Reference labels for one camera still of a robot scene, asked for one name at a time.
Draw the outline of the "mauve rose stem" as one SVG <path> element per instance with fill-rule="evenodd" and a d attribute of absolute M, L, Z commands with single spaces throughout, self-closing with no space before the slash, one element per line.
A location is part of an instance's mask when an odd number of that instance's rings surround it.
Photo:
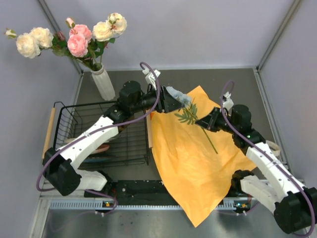
<path fill-rule="evenodd" d="M 97 62 L 96 56 L 96 47 L 91 49 L 90 44 L 88 45 L 88 52 L 83 57 L 75 57 L 71 54 L 67 47 L 67 42 L 64 34 L 62 32 L 57 32 L 53 35 L 53 45 L 51 47 L 53 53 L 59 57 L 69 57 L 71 60 L 76 61 L 85 67 L 91 69 L 92 71 L 98 71 L 101 69 L 101 64 Z"/>

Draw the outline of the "cream printed ribbon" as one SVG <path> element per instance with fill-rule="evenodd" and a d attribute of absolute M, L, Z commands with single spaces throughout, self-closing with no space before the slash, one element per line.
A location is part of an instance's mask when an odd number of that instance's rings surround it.
<path fill-rule="evenodd" d="M 281 148 L 280 146 L 278 146 L 276 143 L 267 140 L 266 141 L 267 145 L 269 146 L 271 152 L 273 153 L 274 156 L 279 157 L 280 156 L 280 152 L 281 152 Z"/>

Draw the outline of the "blue flower stem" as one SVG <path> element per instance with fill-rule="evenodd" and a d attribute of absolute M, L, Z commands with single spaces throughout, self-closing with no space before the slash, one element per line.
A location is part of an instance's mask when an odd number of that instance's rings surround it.
<path fill-rule="evenodd" d="M 171 86 L 167 86 L 166 90 L 174 99 L 182 104 L 182 108 L 178 109 L 177 113 L 174 113 L 174 115 L 178 117 L 178 121 L 180 123 L 194 125 L 199 119 L 197 116 L 198 108 L 194 103 L 194 99 Z"/>

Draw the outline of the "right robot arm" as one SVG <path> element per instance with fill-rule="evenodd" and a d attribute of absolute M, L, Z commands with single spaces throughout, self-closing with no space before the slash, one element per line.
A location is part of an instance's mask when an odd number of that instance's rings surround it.
<path fill-rule="evenodd" d="M 317 223 L 317 190 L 307 188 L 294 178 L 276 158 L 262 135 L 253 129 L 251 113 L 245 105 L 234 105 L 231 115 L 213 108 L 196 125 L 211 131 L 232 134 L 234 144 L 260 169 L 268 180 L 265 184 L 249 171 L 236 171 L 232 176 L 231 190 L 237 196 L 245 193 L 254 197 L 274 216 L 286 234 L 310 227 L 310 235 Z"/>

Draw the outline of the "orange paper flower bouquet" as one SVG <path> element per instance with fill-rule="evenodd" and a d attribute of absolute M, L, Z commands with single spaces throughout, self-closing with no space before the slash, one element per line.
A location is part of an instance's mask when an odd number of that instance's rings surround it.
<path fill-rule="evenodd" d="M 227 195 L 235 171 L 256 168 L 227 132 L 203 132 L 175 113 L 151 113 L 151 127 L 159 175 L 194 227 Z"/>

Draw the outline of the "pink rose stem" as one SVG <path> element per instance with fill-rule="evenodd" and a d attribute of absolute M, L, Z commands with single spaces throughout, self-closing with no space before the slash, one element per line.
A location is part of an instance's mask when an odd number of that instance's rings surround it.
<path fill-rule="evenodd" d="M 90 53 L 89 43 L 93 37 L 97 39 L 100 36 L 100 25 L 103 25 L 103 23 L 98 22 L 93 27 L 93 31 L 87 25 L 75 24 L 74 20 L 70 17 L 66 19 L 66 24 L 70 28 L 67 47 L 71 55 L 91 70 L 100 70 L 102 68 L 101 64 L 97 62 L 94 50 Z"/>

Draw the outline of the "cream rose stem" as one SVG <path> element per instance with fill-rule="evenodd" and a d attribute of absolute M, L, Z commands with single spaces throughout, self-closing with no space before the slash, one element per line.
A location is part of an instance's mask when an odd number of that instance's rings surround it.
<path fill-rule="evenodd" d="M 49 50 L 53 45 L 53 34 L 48 28 L 35 27 L 29 33 L 20 35 L 6 28 L 4 34 L 13 39 L 18 52 L 29 59 L 40 56 L 43 50 Z"/>
<path fill-rule="evenodd" d="M 111 13 L 106 21 L 100 21 L 93 27 L 93 39 L 89 43 L 93 52 L 93 70 L 101 68 L 105 48 L 113 44 L 126 28 L 127 20 L 120 13 Z"/>

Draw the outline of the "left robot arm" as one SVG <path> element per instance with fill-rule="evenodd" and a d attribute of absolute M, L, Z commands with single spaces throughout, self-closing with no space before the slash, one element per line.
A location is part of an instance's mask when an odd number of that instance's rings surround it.
<path fill-rule="evenodd" d="M 62 196 L 76 190 L 94 190 L 100 196 L 112 192 L 112 184 L 104 174 L 79 169 L 84 160 L 102 144 L 119 134 L 119 129 L 137 122 L 135 113 L 170 113 L 184 106 L 164 86 L 149 86 L 146 93 L 136 81 L 127 81 L 117 102 L 86 131 L 58 150 L 50 148 L 43 159 L 43 175 Z"/>

